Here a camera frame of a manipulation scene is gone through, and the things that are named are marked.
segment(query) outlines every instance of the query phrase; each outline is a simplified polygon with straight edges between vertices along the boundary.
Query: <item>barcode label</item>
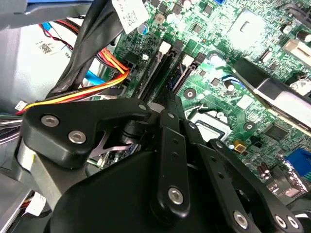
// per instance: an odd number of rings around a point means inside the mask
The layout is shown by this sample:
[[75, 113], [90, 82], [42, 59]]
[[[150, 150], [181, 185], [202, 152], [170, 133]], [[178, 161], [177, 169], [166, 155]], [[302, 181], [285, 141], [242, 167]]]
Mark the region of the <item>barcode label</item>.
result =
[[131, 33], [149, 19], [148, 12], [141, 0], [112, 0], [125, 33]]
[[42, 44], [39, 46], [39, 49], [44, 53], [47, 54], [49, 52], [52, 52], [52, 50], [50, 49], [50, 47], [47, 44]]

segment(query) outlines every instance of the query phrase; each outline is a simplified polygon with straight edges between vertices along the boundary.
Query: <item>white label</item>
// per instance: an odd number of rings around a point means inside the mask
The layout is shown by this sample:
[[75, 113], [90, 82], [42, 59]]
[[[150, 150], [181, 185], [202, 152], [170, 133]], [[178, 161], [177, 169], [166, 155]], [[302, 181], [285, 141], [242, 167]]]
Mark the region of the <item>white label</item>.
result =
[[149, 19], [148, 12], [141, 0], [112, 0], [125, 33], [131, 33]]
[[18, 104], [15, 106], [15, 109], [18, 110], [18, 111], [21, 111], [21, 110], [23, 110], [26, 106], [27, 106], [27, 103], [21, 100], [21, 101], [18, 102]]
[[248, 95], [244, 95], [237, 103], [237, 106], [245, 110], [249, 105], [251, 105], [252, 102], [254, 102], [253, 98], [249, 97]]
[[27, 206], [25, 213], [32, 214], [34, 216], [39, 216], [45, 206], [47, 200], [44, 196], [40, 195], [39, 193], [35, 192], [33, 199], [31, 200], [30, 204]]

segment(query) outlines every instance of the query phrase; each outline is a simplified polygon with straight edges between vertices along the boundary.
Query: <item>black plastic bracket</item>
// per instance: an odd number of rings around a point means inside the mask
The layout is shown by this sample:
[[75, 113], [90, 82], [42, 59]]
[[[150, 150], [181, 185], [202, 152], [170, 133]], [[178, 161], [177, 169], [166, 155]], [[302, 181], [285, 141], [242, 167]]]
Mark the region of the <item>black plastic bracket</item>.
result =
[[175, 113], [163, 110], [159, 124], [151, 207], [160, 220], [172, 223], [185, 218], [190, 211], [186, 142], [179, 133], [179, 118]]
[[229, 170], [234, 188], [241, 190], [247, 196], [254, 222], [262, 232], [303, 232], [303, 227], [294, 214], [240, 162], [224, 143], [216, 139], [210, 140], [209, 143]]
[[[59, 120], [55, 127], [41, 122], [43, 116]], [[96, 147], [96, 132], [111, 132], [129, 120], [147, 120], [151, 110], [138, 99], [87, 101], [30, 108], [23, 120], [21, 136], [27, 147], [44, 155], [64, 168], [79, 168]], [[82, 144], [69, 140], [69, 133], [81, 131], [86, 136]]]

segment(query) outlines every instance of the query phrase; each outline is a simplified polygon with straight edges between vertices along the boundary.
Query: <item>motherboard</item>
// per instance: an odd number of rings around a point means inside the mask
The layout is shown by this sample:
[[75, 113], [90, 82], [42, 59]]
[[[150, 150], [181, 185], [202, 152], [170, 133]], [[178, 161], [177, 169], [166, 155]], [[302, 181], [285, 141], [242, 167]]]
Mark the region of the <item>motherboard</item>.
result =
[[[311, 176], [295, 171], [287, 157], [300, 150], [310, 156], [310, 133], [269, 111], [238, 79], [235, 64], [246, 59], [310, 99], [311, 20], [304, 15], [310, 16], [310, 1], [144, 5], [149, 20], [113, 45], [114, 55], [131, 68], [126, 97], [157, 102], [164, 89], [173, 91], [186, 117], [200, 122], [203, 138], [221, 138], [284, 202], [307, 192]], [[113, 76], [113, 70], [104, 73], [104, 79]], [[288, 182], [280, 184], [281, 177]]]

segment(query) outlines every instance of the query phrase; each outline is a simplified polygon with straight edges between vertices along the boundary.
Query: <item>silver screw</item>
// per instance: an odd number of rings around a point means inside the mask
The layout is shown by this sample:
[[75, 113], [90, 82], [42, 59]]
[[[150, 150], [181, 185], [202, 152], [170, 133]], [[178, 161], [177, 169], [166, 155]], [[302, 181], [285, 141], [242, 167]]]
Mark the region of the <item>silver screw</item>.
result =
[[284, 220], [283, 220], [280, 216], [276, 215], [275, 217], [276, 217], [276, 222], [277, 222], [282, 228], [286, 228], [286, 227], [287, 227], [287, 226], [286, 226], [286, 223], [284, 222]]
[[83, 144], [86, 142], [86, 135], [81, 131], [74, 130], [68, 134], [68, 138], [72, 143]]
[[139, 104], [138, 107], [144, 111], [147, 110], [146, 106], [143, 104]]
[[236, 210], [233, 212], [233, 217], [240, 227], [242, 227], [243, 229], [247, 229], [248, 222], [246, 218], [244, 217], [244, 215], [242, 215], [239, 211]]
[[220, 142], [216, 142], [216, 145], [219, 147], [219, 148], [222, 148], [222, 144]]
[[169, 198], [176, 205], [181, 205], [184, 201], [183, 194], [177, 188], [169, 189]]
[[46, 115], [41, 118], [41, 123], [48, 127], [55, 127], [59, 125], [59, 120], [55, 116]]
[[298, 223], [291, 216], [287, 216], [287, 219], [289, 220], [289, 222], [291, 223], [293, 227], [295, 227], [296, 229], [299, 229]]
[[170, 118], [175, 118], [175, 116], [172, 113], [167, 113], [167, 115], [169, 115]]
[[195, 124], [193, 124], [192, 122], [189, 122], [189, 125], [190, 125], [190, 127], [193, 128], [193, 129], [196, 128]]

